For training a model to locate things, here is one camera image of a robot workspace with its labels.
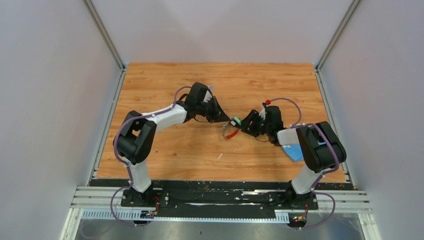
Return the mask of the green tagged key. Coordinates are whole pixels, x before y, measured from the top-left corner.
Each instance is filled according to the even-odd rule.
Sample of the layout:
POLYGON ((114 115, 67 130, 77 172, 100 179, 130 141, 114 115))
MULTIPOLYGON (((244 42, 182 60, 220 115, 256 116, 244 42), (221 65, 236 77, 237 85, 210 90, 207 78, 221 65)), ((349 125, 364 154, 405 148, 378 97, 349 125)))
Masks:
POLYGON ((239 128, 239 127, 241 127, 241 126, 242 126, 242 121, 241 121, 241 120, 240 120, 237 116, 234 116, 234 117, 231 119, 230 124, 231 124, 232 126, 234 126, 234 127, 239 128))

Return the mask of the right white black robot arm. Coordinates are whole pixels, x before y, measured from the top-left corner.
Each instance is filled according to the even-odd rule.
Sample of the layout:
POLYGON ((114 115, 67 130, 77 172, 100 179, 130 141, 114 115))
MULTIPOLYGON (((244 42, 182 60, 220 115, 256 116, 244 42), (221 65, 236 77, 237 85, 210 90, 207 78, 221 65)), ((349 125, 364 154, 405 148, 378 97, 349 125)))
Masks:
POLYGON ((284 127, 278 106, 252 110, 241 120, 241 130, 253 137, 266 135, 268 141, 286 149, 299 149, 304 165, 290 182, 286 204, 298 209, 326 174, 335 172, 347 159, 347 152, 327 121, 284 127))

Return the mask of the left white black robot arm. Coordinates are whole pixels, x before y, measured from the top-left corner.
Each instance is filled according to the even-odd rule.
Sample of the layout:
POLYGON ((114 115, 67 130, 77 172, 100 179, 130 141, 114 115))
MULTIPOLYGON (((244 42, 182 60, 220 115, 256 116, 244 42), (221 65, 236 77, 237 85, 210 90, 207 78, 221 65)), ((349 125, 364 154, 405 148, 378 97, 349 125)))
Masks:
POLYGON ((125 117, 113 139, 113 152, 116 159, 124 164, 129 186, 135 190, 133 198, 140 206, 149 206, 153 201, 153 193, 148 189, 152 180, 147 158, 155 135, 197 116, 204 117, 211 124, 230 121, 211 88, 200 82, 190 86, 188 93, 180 95, 176 92, 172 104, 165 108, 145 113, 132 110, 125 117))

